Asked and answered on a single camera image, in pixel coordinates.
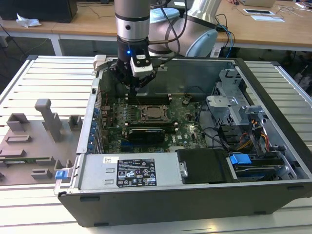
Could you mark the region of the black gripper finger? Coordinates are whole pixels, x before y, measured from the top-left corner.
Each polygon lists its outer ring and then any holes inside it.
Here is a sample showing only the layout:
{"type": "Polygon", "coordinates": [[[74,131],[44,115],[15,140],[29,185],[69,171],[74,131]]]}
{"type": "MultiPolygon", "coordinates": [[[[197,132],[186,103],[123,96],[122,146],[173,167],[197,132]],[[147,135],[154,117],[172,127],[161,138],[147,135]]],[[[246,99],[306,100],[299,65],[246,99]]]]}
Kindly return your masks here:
{"type": "Polygon", "coordinates": [[[151,74],[146,75],[144,78],[135,78],[134,95],[137,95],[139,89],[144,88],[148,83],[156,78],[156,70],[151,74]]]}
{"type": "Polygon", "coordinates": [[[130,64],[117,63],[114,67],[110,68],[110,71],[113,76],[129,90],[130,95],[135,94],[135,78],[130,64]]]}

